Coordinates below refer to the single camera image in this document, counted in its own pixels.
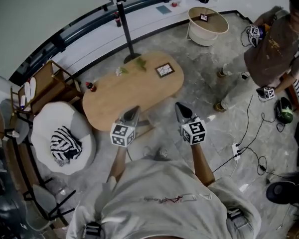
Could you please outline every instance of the gray sweatpants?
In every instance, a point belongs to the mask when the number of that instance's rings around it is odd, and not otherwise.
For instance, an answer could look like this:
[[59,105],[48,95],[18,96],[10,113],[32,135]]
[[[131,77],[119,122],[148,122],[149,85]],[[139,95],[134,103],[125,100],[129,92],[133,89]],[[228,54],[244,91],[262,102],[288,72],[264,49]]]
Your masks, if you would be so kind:
[[[241,74],[244,72],[246,72],[247,76],[249,76],[245,64],[244,54],[240,54],[238,57],[234,58],[233,61],[231,61],[229,64],[225,64],[223,67],[223,73],[228,76]],[[226,110],[231,109],[237,103],[250,97],[258,88],[258,85],[250,76],[246,80],[243,80],[240,77],[238,84],[232,90],[230,90],[225,98],[221,101],[221,106]]]

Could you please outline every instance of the green leaf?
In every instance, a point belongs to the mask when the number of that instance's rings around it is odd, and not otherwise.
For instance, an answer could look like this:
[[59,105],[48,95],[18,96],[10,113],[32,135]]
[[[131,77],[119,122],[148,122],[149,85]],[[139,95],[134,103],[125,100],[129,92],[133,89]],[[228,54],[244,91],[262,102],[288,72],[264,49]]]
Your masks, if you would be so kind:
[[120,67],[122,74],[128,74],[128,70],[124,67]]
[[145,68],[145,64],[146,64],[146,61],[144,60],[144,59],[142,59],[141,57],[138,57],[137,59],[136,59],[136,63],[137,63],[137,65],[140,67],[140,69],[142,70],[142,71],[145,71],[146,72],[146,68]]

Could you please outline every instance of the picture frame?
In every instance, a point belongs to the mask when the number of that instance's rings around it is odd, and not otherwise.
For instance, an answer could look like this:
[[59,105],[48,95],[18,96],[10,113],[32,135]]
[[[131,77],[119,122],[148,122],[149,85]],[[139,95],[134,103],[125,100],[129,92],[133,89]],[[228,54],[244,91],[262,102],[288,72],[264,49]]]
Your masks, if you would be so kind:
[[160,78],[163,78],[163,77],[175,72],[175,70],[169,63],[163,64],[163,65],[155,68],[155,71],[157,72],[157,74]]
[[208,22],[208,16],[205,14],[200,14],[200,20],[204,21],[204,22]]

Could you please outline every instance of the white t-shirt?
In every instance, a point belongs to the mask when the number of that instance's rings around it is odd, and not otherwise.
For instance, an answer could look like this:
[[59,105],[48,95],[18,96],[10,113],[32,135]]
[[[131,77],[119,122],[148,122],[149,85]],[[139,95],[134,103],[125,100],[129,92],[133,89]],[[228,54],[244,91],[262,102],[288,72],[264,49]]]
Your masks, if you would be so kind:
[[[242,215],[229,219],[232,208]],[[67,239],[81,238],[91,221],[99,221],[107,239],[252,239],[261,224],[230,178],[207,188],[185,163],[154,160],[130,162],[118,183],[111,177],[95,185],[77,206]]]

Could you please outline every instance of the stand pole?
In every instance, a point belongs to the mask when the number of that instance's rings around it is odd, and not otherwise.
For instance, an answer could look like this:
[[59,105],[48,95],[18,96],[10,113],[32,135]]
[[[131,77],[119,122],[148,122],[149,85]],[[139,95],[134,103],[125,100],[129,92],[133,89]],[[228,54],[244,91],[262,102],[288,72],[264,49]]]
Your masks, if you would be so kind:
[[116,5],[118,7],[118,11],[119,11],[119,15],[120,15],[120,18],[121,18],[121,22],[122,22],[122,26],[123,26],[123,30],[124,30],[124,34],[125,34],[125,38],[126,38],[126,42],[127,42],[127,45],[128,45],[129,51],[130,51],[130,54],[124,59],[124,64],[126,64],[129,61],[131,61],[132,59],[135,59],[135,58],[139,57],[140,54],[134,52],[133,45],[132,45],[132,40],[131,40],[131,36],[130,36],[130,32],[129,32],[129,26],[128,26],[128,23],[126,21],[122,1],[117,0]]

